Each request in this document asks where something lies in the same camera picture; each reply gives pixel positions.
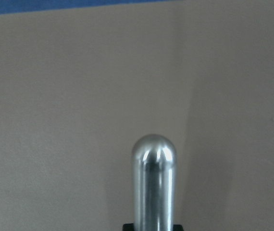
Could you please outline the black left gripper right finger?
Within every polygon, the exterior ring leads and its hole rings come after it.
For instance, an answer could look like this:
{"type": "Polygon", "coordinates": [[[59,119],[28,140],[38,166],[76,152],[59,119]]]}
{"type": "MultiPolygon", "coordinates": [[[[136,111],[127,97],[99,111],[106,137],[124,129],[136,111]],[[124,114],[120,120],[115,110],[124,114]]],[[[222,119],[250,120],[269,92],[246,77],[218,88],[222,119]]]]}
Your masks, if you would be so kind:
{"type": "Polygon", "coordinates": [[[184,228],[181,224],[174,224],[173,231],[184,231],[184,228]]]}

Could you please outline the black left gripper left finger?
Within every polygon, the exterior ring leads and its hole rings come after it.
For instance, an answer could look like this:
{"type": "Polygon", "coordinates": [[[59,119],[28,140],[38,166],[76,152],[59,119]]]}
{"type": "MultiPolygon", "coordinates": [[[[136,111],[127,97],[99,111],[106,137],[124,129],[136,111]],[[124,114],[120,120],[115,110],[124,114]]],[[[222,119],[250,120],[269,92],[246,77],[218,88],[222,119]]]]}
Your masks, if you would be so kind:
{"type": "Polygon", "coordinates": [[[133,223],[123,224],[123,231],[135,231],[133,223]]]}

